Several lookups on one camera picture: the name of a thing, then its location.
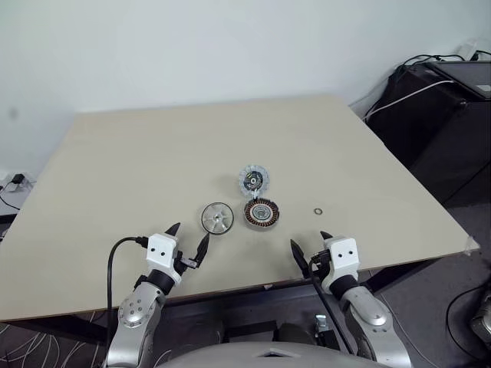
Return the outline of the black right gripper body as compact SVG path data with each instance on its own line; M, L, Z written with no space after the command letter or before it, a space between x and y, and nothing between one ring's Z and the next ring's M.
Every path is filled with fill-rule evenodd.
M327 249L315 253L308 263L310 278L326 278L330 272L331 252Z

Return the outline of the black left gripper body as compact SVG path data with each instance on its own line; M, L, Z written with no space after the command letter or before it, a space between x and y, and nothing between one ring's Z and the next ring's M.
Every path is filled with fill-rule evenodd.
M181 251L177 251L176 257L173 261L173 268L179 276L182 276L188 268L196 268L196 261L193 259L184 258L183 253Z

